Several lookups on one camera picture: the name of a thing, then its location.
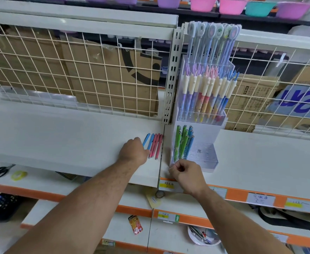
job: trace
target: person's left arm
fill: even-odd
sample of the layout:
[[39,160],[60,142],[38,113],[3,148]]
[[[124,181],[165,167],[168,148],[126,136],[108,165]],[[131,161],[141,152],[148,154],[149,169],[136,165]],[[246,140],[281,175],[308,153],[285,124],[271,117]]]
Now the person's left arm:
[[92,254],[148,155],[140,138],[129,140],[116,163],[71,192],[5,254]]

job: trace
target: person's right arm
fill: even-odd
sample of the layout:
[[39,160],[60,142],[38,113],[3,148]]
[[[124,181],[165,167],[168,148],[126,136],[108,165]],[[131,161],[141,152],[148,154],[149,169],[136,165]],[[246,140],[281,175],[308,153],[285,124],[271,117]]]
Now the person's right arm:
[[169,172],[202,206],[229,254],[291,254],[271,233],[223,200],[205,183],[201,167],[180,159]]

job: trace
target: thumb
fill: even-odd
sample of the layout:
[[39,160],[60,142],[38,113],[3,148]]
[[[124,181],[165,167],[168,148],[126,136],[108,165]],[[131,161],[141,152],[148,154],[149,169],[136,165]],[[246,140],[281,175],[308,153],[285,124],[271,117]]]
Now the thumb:
[[170,167],[169,168],[169,173],[177,180],[178,179],[178,175],[180,174],[180,172],[177,170],[176,167]]

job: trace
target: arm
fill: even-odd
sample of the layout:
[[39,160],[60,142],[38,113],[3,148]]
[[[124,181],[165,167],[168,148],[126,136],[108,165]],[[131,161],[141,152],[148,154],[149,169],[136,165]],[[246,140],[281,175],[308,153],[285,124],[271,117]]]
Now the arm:
[[130,178],[148,155],[140,138],[129,140],[116,163],[76,188],[6,254],[92,254]]
[[184,192],[202,206],[229,254],[291,254],[271,233],[223,200],[205,183],[201,167],[180,159],[169,169]]

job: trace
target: person's left hand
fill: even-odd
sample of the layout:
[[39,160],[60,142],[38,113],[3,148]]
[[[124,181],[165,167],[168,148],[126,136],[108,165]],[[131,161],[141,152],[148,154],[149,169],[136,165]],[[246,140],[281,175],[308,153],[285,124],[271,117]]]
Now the person's left hand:
[[143,148],[141,139],[136,137],[123,145],[118,155],[118,161],[131,162],[137,169],[147,161],[149,154],[150,151]]

